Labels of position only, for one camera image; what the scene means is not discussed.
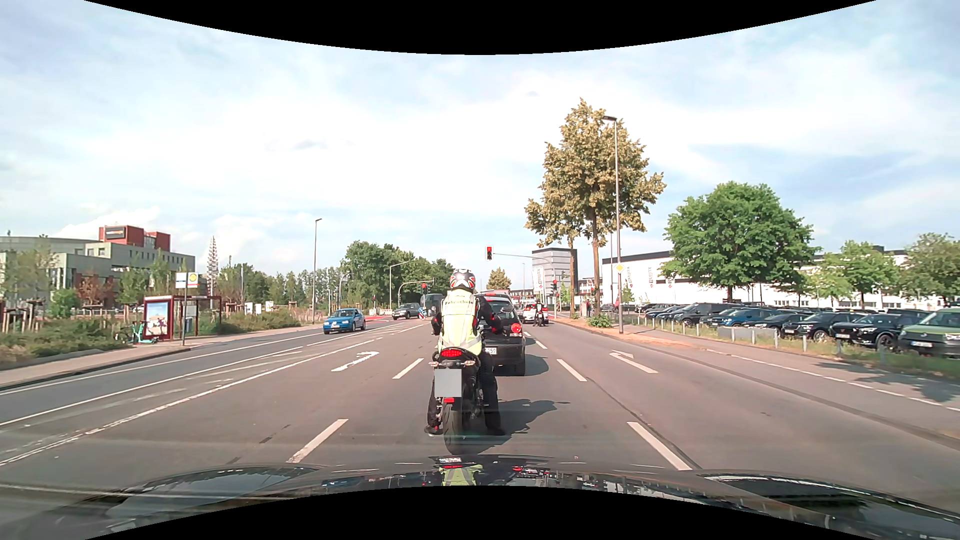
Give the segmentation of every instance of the building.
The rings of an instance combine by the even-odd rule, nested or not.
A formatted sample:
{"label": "building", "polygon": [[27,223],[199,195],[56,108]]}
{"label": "building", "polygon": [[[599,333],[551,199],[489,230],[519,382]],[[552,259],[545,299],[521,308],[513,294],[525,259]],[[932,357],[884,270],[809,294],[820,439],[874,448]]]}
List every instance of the building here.
{"label": "building", "polygon": [[[13,252],[34,249],[41,238],[39,236],[0,236],[0,282],[4,279],[3,268]],[[172,253],[170,234],[145,233],[143,229],[132,226],[101,227],[100,239],[81,238],[42,238],[50,242],[54,255],[50,268],[50,277],[54,289],[76,286],[81,278],[98,276],[100,279],[113,278],[119,282],[126,268],[148,268],[161,258],[171,271],[182,266],[187,272],[196,271],[194,256]],[[49,301],[49,294],[41,296]],[[105,307],[112,307],[112,295],[108,294]]]}
{"label": "building", "polygon": [[[893,256],[897,264],[903,264],[906,260],[906,252],[903,250],[884,250],[883,246],[874,246],[875,249],[884,254]],[[691,280],[677,278],[668,280],[660,273],[660,266],[668,260],[671,260],[671,253],[653,252],[636,255],[624,255],[620,257],[623,264],[623,272],[619,276],[623,281],[623,287],[629,287],[634,293],[635,302],[656,303],[656,304],[691,304],[693,302],[723,302],[727,296],[726,288],[700,286]],[[823,255],[818,255],[815,260],[823,260]],[[600,266],[600,290],[601,303],[612,304],[616,298],[617,273],[615,270],[616,258],[601,259]],[[801,268],[801,271],[810,272],[814,266]],[[750,287],[739,287],[733,290],[733,299],[741,302],[763,302],[769,306],[794,306],[801,307],[830,307],[830,298],[816,298],[777,291],[768,284],[757,283]],[[919,302],[912,302],[906,299],[879,294],[868,294],[864,297],[867,308],[916,308],[935,310],[942,306],[942,301],[936,298],[924,299]],[[860,300],[857,297],[849,300],[835,302],[834,307],[859,307]]]}

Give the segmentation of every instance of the road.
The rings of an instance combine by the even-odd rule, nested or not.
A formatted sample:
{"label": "road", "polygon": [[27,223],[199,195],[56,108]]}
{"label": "road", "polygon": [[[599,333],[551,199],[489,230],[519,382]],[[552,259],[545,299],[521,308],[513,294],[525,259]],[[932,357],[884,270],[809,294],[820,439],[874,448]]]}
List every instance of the road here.
{"label": "road", "polygon": [[[755,359],[786,359],[561,324],[525,332],[526,376],[498,378],[508,436],[484,452],[812,475],[960,510],[960,442],[910,431],[960,431],[960,408],[791,368],[776,352]],[[305,329],[3,391],[0,482],[106,489],[233,463],[423,462],[446,454],[422,431],[435,339],[421,320]],[[0,522],[37,509],[0,502]]]}

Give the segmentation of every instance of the another motorcyclist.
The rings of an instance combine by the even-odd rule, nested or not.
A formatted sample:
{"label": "another motorcyclist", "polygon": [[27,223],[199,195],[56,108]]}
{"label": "another motorcyclist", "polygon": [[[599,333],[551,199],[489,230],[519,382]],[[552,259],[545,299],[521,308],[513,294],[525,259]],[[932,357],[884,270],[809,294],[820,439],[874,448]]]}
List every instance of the another motorcyclist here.
{"label": "another motorcyclist", "polygon": [[[484,418],[487,431],[491,435],[503,435],[500,427],[500,410],[496,396],[496,378],[493,376],[493,358],[484,351],[483,334],[478,331],[480,319],[490,325],[493,333],[502,333],[503,323],[493,313],[487,299],[476,296],[476,277],[467,269],[455,270],[450,276],[450,290],[437,308],[430,321],[434,335],[438,335],[438,350],[446,347],[459,347],[477,355],[480,359],[480,387],[483,389]],[[439,434],[437,399],[434,389],[430,389],[430,402],[427,405],[427,425],[425,432]]]}

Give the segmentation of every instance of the yellow reflective vest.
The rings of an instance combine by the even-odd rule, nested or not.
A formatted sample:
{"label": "yellow reflective vest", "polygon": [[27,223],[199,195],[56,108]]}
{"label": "yellow reflective vest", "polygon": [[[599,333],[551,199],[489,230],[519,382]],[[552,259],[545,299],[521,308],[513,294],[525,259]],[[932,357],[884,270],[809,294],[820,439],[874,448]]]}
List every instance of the yellow reflective vest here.
{"label": "yellow reflective vest", "polygon": [[473,293],[463,289],[453,289],[446,293],[441,304],[443,331],[437,340],[437,349],[459,347],[475,355],[483,351],[483,335],[473,326],[477,313],[477,299]]}

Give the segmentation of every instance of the black trousers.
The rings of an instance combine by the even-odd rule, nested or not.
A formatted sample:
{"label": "black trousers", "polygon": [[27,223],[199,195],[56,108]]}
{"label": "black trousers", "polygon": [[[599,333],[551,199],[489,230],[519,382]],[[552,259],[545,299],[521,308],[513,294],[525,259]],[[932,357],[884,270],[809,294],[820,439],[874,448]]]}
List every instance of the black trousers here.
{"label": "black trousers", "polygon": [[[500,427],[500,406],[496,395],[496,377],[493,376],[493,358],[487,352],[480,353],[480,387],[483,389],[484,419],[488,428]],[[433,383],[430,383],[430,401],[427,402],[426,425],[435,428],[437,418],[437,398],[434,396]]]}

